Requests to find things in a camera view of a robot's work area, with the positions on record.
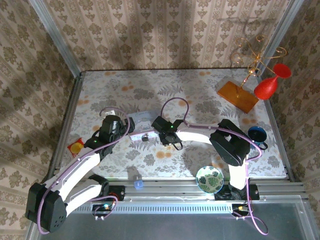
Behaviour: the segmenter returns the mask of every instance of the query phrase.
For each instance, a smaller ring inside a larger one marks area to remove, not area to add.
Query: small blue cup
[[[267,133],[262,127],[250,127],[248,130],[248,136],[255,144],[258,145],[261,150],[266,150],[268,148],[268,145],[265,143],[265,140],[267,139]]]

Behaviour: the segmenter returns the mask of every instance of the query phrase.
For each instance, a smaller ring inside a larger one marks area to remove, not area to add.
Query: table surface
[[[68,145],[78,138],[86,141],[99,129],[103,118],[99,112],[104,107],[117,107],[126,113],[160,111],[164,102],[172,97],[182,97],[190,104],[187,122],[217,124],[230,119],[245,133],[252,126],[260,126],[267,132],[265,141],[269,148],[263,156],[249,163],[252,178],[286,178],[277,141],[270,124],[265,104],[260,100],[248,113],[237,109],[217,94],[231,81],[238,86],[247,76],[246,69],[188,69],[188,70],[131,70],[89,71],[85,73],[82,90],[67,139]],[[253,92],[258,82],[249,78],[244,89]],[[164,116],[172,122],[182,119],[186,104],[173,100],[164,109]],[[258,152],[251,150],[249,156]],[[72,159],[67,146],[62,166]],[[129,136],[117,143],[113,154],[106,156],[94,167],[95,174],[105,178],[127,179],[139,173],[143,178],[184,179],[194,178],[203,166],[220,169],[229,178],[228,165],[224,163],[212,145],[186,142],[183,150],[164,147],[158,138],[148,142],[132,142]]]

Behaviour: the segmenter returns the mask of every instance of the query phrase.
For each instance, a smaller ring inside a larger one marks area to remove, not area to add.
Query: metal extrusion bar
[[[258,79],[258,83],[260,83],[262,81],[261,75],[258,76],[257,79]],[[265,105],[265,109],[266,109],[266,112],[268,114],[268,117],[269,117],[269,120],[270,120],[270,123],[271,123],[271,127],[272,127],[272,130],[273,130],[273,133],[274,133],[274,137],[275,137],[275,140],[276,140],[276,144],[278,145],[278,149],[279,149],[279,153],[281,155],[281,159],[282,159],[282,161],[283,161],[283,163],[285,165],[285,168],[286,168],[287,175],[288,175],[290,181],[294,182],[295,181],[295,176],[294,176],[294,173],[293,173],[293,171],[291,169],[291,164],[289,162],[289,159],[288,159],[288,156],[287,156],[287,153],[286,153],[286,150],[285,150],[284,143],[282,142],[282,138],[281,138],[278,126],[277,126],[276,118],[275,118],[274,112],[272,110],[270,101],[269,100],[265,100],[264,101],[264,105]]]
[[[261,199],[265,196],[291,195],[299,195],[303,200],[308,199],[301,182],[252,179],[250,183],[257,185]],[[214,201],[215,199],[213,195],[206,194],[200,190],[192,179],[184,181],[144,180],[143,188],[141,189],[135,189],[133,183],[129,181],[111,181],[110,185],[125,186],[125,202],[161,203],[166,201],[168,203],[181,203]]]
[[[287,8],[285,9],[285,12],[279,21],[278,25],[276,26],[274,30],[274,34],[271,37],[271,40],[266,47],[263,56],[264,57],[272,57],[276,51],[276,48],[281,43],[283,37],[285,36],[289,26],[291,25],[292,21],[296,17],[297,12],[299,11],[301,5],[304,3],[303,0],[291,0],[288,3]],[[264,64],[268,65],[270,62],[270,59],[266,59]],[[261,70],[261,74],[265,71],[266,67],[263,66],[261,63],[257,66]]]
[[[60,137],[59,137],[55,152],[52,156],[49,172],[47,174],[48,179],[54,176],[56,168],[61,164],[65,147],[67,145],[67,137],[69,135],[72,121],[74,119],[74,114],[77,107],[77,101],[81,93],[83,81],[84,81],[84,75],[82,75],[80,78],[75,80],[74,87],[70,95],[70,100],[66,108],[66,115],[64,118]]]
[[[270,185],[259,185],[256,183],[259,190],[260,200],[253,201],[254,203],[300,203],[308,202],[308,195],[305,192],[304,186],[301,182],[279,182],[278,184],[271,183]],[[126,186],[124,201],[118,202],[118,206],[122,207],[123,211],[134,211],[141,212],[141,207],[227,207],[229,204],[243,204],[246,201],[243,200],[225,200],[215,201],[213,194],[206,194],[199,188],[195,189],[193,186],[186,186],[190,188],[188,194],[183,192],[165,192],[173,191],[179,188],[179,186],[165,186],[163,185],[163,192],[158,192],[157,187],[149,186],[144,192],[140,192],[140,189],[134,191],[128,189]],[[87,202],[82,206],[78,207],[75,213],[90,213],[94,204],[103,203],[99,202]],[[163,209],[164,211],[176,211],[176,209]],[[208,211],[207,209],[200,208],[201,211]]]
[[[47,9],[46,4],[43,0],[30,0],[29,2],[34,8],[36,14],[39,16],[40,21],[43,23],[45,29],[52,38],[54,45],[58,48],[60,54],[62,55],[65,63],[69,67],[73,76],[75,78],[79,77],[81,71],[78,67],[77,61],[74,58],[74,55],[69,50],[68,45],[64,41],[59,29],[55,24],[55,21],[53,20],[52,16],[50,15],[50,12]]]
[[[85,204],[75,210],[75,214],[90,213],[96,204]],[[129,203],[121,202],[114,209],[117,214],[231,214],[232,203]]]

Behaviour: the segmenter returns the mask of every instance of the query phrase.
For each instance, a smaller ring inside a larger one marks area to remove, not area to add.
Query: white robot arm
[[[67,166],[46,182],[34,183],[28,193],[26,218],[34,223],[40,222],[42,228],[52,233],[61,227],[77,207],[97,196],[109,195],[109,181],[95,174],[80,186],[74,187],[93,167],[112,154],[115,141],[133,132],[135,123],[132,118],[129,121],[128,130],[128,120],[124,125],[118,116],[107,115],[100,129],[85,142],[84,148]]]
[[[219,124],[219,129],[232,131],[235,134],[248,137],[230,120],[223,119]],[[230,171],[229,184],[238,190],[243,190],[246,185],[246,166],[245,160],[250,152],[250,143],[242,138],[227,132],[211,129],[213,126],[186,125],[183,120],[176,120],[174,123],[166,121],[158,116],[152,126],[159,132],[159,138],[164,146],[173,145],[177,150],[176,144],[184,141],[197,141],[213,145],[221,158],[228,164]]]
[[[212,145],[210,137],[211,134],[213,134],[214,132],[215,130],[191,128],[182,122],[177,128],[176,135],[183,142],[196,141]],[[230,172],[230,185],[239,190],[242,190],[246,185],[245,161],[246,159],[244,159],[242,165],[239,166],[233,166],[228,164]]]

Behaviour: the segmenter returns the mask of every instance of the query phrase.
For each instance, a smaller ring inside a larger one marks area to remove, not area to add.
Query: aluminum frame
[[[257,81],[258,81],[258,83],[262,82],[261,75],[257,77]],[[285,166],[286,173],[287,173],[287,175],[289,177],[289,180],[291,182],[294,182],[295,181],[295,176],[294,176],[294,173],[292,171],[291,164],[289,162],[289,159],[288,159],[288,156],[287,156],[287,153],[286,153],[286,150],[285,150],[285,146],[284,146],[284,143],[282,141],[282,138],[281,138],[278,126],[277,126],[277,122],[276,122],[276,118],[275,118],[274,112],[272,111],[270,100],[264,100],[264,105],[265,105],[265,109],[266,109],[266,112],[268,114],[268,117],[269,117],[269,120],[270,120],[270,123],[271,123],[271,127],[272,127],[272,130],[273,130],[273,133],[274,133],[276,144],[278,145],[278,149],[279,149],[279,153],[280,153],[281,159],[282,159],[283,164]]]
[[[186,206],[212,207],[229,206],[230,204],[242,204],[245,201],[215,201],[214,196],[201,191],[195,181],[182,180],[146,180],[143,181],[143,189],[135,189],[133,182],[115,180],[111,181],[110,185],[125,185],[126,193],[124,201],[118,203],[118,207],[128,207],[130,214],[143,214],[141,208],[133,208],[132,206],[148,207],[163,207],[163,206],[178,206],[186,209]],[[254,204],[295,204],[299,213],[298,217],[301,222],[304,234],[308,240],[319,239],[319,232],[316,226],[315,219],[308,203],[308,195],[305,192],[303,183],[290,182],[288,180],[252,180],[251,184],[256,184],[260,194],[259,201],[253,201]],[[92,203],[87,202],[78,207],[72,214],[91,214]],[[179,212],[177,209],[168,209],[168,213],[185,214],[187,211]],[[123,214],[124,212],[115,211],[113,214]],[[199,214],[208,214],[206,210],[200,210]],[[32,223],[26,235],[26,240],[38,239],[39,232],[37,225]]]
[[[70,94],[70,99],[66,108],[63,125],[60,133],[60,137],[53,153],[49,171],[46,175],[46,179],[50,179],[54,176],[55,171],[60,168],[61,161],[64,155],[64,149],[67,145],[67,138],[71,130],[72,122],[77,108],[77,102],[82,90],[82,85],[85,79],[85,73],[82,73],[80,77],[75,79],[73,89]]]
[[[280,19],[278,25],[274,30],[275,34],[272,35],[269,44],[265,48],[265,51],[263,53],[264,57],[272,57],[275,54],[276,48],[281,43],[283,37],[285,36],[288,28],[290,27],[292,21],[296,17],[303,3],[304,0],[291,0],[288,3],[288,6],[285,9],[282,18]],[[269,62],[270,59],[266,59],[264,64],[268,65]],[[258,64],[257,68],[261,70],[261,74],[263,74],[266,70],[266,67],[261,63]]]
[[[75,78],[79,77],[81,71],[78,67],[77,61],[68,48],[65,40],[62,37],[59,29],[57,28],[55,21],[51,17],[50,12],[47,9],[46,4],[43,0],[29,0],[30,4],[34,8],[36,14],[39,16],[40,21],[43,23],[45,29],[49,33],[54,45],[58,48],[60,54],[62,55],[65,63],[69,67]]]

